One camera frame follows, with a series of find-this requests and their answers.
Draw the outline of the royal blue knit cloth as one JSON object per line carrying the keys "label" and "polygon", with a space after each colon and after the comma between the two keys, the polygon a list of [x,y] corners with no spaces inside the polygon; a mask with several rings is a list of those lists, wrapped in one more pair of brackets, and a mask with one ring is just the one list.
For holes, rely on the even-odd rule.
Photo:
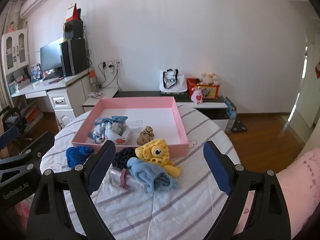
{"label": "royal blue knit cloth", "polygon": [[76,165],[84,164],[94,153],[94,150],[87,146],[70,147],[66,151],[67,165],[74,168]]}

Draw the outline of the dark navy crochet scrunchie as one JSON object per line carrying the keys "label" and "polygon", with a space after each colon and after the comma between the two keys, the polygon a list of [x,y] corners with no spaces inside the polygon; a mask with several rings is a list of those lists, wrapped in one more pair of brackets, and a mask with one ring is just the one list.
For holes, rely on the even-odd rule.
{"label": "dark navy crochet scrunchie", "polygon": [[126,147],[115,154],[114,159],[112,161],[112,165],[113,167],[118,168],[120,170],[127,169],[128,160],[130,158],[135,158],[135,157],[136,157],[135,148]]}

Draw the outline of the blue patterned drawstring pouch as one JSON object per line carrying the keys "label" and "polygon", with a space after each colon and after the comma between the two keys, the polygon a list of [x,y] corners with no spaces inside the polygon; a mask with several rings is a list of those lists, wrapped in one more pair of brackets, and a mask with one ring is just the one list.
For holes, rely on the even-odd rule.
{"label": "blue patterned drawstring pouch", "polygon": [[110,140],[116,145],[126,145],[131,138],[131,129],[127,126],[127,116],[114,115],[110,118],[97,118],[88,137],[96,144]]}

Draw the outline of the light blue fleece hat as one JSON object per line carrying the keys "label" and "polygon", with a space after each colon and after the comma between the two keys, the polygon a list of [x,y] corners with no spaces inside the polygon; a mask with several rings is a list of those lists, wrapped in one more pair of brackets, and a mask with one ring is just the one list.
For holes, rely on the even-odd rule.
{"label": "light blue fleece hat", "polygon": [[171,191],[179,188],[177,179],[157,164],[132,157],[127,161],[127,169],[131,176],[144,186],[146,192]]}

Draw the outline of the tan stocking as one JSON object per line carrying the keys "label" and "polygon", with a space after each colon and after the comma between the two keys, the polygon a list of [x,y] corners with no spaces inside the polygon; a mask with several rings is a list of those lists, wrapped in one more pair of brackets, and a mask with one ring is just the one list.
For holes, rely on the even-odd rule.
{"label": "tan stocking", "polygon": [[144,130],[142,130],[137,138],[137,145],[143,146],[148,142],[154,139],[153,128],[150,126],[146,126]]}

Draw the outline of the yellow crochet hat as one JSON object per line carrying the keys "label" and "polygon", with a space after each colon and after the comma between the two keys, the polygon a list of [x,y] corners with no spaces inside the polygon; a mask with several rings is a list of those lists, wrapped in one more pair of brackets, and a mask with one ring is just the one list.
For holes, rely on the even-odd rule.
{"label": "yellow crochet hat", "polygon": [[169,148],[164,139],[155,139],[135,149],[138,159],[163,167],[173,178],[181,174],[181,167],[170,160]]}

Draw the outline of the black office chair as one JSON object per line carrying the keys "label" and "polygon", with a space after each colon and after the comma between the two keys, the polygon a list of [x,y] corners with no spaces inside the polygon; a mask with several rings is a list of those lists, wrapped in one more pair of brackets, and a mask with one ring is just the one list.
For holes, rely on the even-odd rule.
{"label": "black office chair", "polygon": [[25,134],[27,120],[22,116],[21,111],[17,107],[7,106],[1,110],[1,124],[4,129],[4,131],[1,132],[1,135],[14,126],[19,129],[18,137],[14,140],[15,142],[18,142]]}

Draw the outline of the white striped quilted tablecloth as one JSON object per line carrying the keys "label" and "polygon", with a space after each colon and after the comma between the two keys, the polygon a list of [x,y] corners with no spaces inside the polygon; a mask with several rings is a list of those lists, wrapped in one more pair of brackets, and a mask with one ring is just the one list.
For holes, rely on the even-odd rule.
{"label": "white striped quilted tablecloth", "polygon": [[224,131],[194,108],[178,108],[189,140],[188,154],[176,159],[182,169],[179,187],[169,192],[129,190],[116,183],[108,170],[92,200],[116,239],[203,239],[217,219],[227,195],[222,192],[204,159],[203,146],[212,141],[239,163],[236,150]]}

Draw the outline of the black computer monitor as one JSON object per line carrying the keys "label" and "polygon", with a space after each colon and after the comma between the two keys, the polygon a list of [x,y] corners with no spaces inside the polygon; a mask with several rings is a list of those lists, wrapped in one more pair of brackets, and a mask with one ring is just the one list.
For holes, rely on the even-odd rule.
{"label": "black computer monitor", "polygon": [[46,72],[62,67],[60,44],[63,38],[59,38],[40,48],[41,71]]}

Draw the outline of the white glass door cabinet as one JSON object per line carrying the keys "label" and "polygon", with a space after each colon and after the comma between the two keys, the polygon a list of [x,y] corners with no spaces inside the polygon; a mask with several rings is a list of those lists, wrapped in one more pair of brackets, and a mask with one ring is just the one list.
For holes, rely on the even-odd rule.
{"label": "white glass door cabinet", "polygon": [[1,39],[1,59],[5,75],[29,65],[28,30],[4,34]]}

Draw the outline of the black computer tower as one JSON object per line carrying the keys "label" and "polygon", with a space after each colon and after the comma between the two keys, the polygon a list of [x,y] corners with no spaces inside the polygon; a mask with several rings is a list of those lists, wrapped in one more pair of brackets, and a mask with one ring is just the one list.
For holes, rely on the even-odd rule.
{"label": "black computer tower", "polygon": [[88,68],[86,45],[83,38],[68,39],[60,44],[64,77],[77,75]]}

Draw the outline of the black box on tower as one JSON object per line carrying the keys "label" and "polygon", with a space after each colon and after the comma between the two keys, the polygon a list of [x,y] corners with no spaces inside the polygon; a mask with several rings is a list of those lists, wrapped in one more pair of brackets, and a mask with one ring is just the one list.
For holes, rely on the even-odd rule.
{"label": "black box on tower", "polygon": [[64,39],[83,38],[84,23],[81,20],[72,20],[63,24]]}

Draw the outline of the orange toy storage box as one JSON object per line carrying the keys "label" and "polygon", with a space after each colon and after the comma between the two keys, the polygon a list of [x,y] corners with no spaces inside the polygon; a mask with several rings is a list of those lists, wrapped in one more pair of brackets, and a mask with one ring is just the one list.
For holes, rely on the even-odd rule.
{"label": "orange toy storage box", "polygon": [[187,78],[188,96],[191,98],[193,91],[192,88],[200,87],[204,99],[214,99],[218,98],[218,93],[220,85],[199,85],[196,83],[196,79]]}

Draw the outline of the wall power outlet strip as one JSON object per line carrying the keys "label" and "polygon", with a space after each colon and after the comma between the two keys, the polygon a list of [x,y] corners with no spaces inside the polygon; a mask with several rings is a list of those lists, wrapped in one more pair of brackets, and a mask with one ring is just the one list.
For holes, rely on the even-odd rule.
{"label": "wall power outlet strip", "polygon": [[104,61],[103,64],[108,67],[121,67],[123,65],[122,59],[107,60]]}

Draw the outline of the white wall air conditioner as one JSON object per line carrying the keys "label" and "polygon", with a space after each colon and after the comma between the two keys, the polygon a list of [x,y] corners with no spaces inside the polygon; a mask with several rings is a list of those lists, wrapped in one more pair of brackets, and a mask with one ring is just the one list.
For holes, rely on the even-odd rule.
{"label": "white wall air conditioner", "polygon": [[40,5],[48,0],[27,0],[20,9],[20,18],[25,19],[27,16]]}

